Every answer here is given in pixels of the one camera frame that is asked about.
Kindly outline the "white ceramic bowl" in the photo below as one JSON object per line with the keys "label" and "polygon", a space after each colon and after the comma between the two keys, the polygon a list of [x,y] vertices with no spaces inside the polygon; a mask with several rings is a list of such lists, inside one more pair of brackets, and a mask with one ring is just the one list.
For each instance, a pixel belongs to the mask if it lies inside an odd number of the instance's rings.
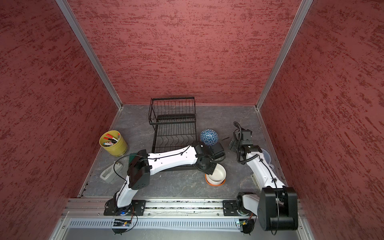
{"label": "white ceramic bowl", "polygon": [[216,165],[216,168],[214,170],[214,172],[211,174],[211,175],[208,175],[208,177],[212,180],[212,181],[215,181],[215,182],[221,182],[223,181],[224,179],[226,179],[227,177],[227,172],[225,170],[225,168],[220,165],[220,164],[217,164]]}

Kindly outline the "orange plastic bowl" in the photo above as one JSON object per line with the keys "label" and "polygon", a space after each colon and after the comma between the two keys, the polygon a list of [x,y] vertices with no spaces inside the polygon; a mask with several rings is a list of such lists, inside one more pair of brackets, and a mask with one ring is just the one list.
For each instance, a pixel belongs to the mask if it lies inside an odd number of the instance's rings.
{"label": "orange plastic bowl", "polygon": [[226,182],[226,179],[224,179],[224,180],[221,181],[221,182],[215,182],[215,181],[212,181],[212,180],[208,177],[208,175],[205,175],[205,180],[206,180],[206,182],[207,182],[208,185],[210,185],[210,186],[214,186],[214,187],[222,186],[222,185],[225,184],[225,182]]}

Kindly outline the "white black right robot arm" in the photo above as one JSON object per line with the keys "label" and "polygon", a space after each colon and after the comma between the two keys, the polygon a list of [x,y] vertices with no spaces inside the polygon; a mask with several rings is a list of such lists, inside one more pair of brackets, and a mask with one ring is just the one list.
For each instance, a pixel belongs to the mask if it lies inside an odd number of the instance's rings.
{"label": "white black right robot arm", "polygon": [[253,144],[252,132],[238,127],[230,142],[237,162],[253,172],[260,193],[238,193],[235,201],[224,201],[224,214],[247,217],[241,221],[242,232],[250,233],[258,218],[261,228],[275,235],[278,231],[295,231],[299,227],[298,196],[287,187],[267,163],[262,149]]}

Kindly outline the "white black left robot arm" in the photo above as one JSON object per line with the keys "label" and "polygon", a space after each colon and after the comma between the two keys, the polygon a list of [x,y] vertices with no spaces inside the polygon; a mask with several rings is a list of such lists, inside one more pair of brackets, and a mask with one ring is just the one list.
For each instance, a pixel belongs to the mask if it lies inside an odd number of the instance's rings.
{"label": "white black left robot arm", "polygon": [[207,146],[203,142],[195,142],[187,147],[163,153],[147,153],[146,150],[141,150],[129,163],[127,176],[122,188],[114,197],[114,204],[117,209],[130,206],[138,190],[148,186],[151,176],[159,172],[191,165],[206,175],[211,175],[218,163],[225,158],[225,151],[220,143]]}

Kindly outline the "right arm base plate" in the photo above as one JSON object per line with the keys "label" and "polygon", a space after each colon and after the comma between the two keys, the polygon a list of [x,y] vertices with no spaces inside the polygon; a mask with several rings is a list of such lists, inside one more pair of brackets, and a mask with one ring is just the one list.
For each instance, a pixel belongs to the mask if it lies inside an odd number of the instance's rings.
{"label": "right arm base plate", "polygon": [[224,200],[223,201],[223,213],[226,217],[250,217],[253,213],[246,210],[236,200]]}

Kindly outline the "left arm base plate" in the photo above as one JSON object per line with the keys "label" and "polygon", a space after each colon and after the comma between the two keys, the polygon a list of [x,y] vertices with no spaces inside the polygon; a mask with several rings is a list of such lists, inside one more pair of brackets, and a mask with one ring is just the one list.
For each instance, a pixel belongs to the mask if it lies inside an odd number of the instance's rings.
{"label": "left arm base plate", "polygon": [[133,200],[129,206],[118,208],[116,200],[110,199],[105,204],[104,216],[142,216],[146,203],[145,200]]}

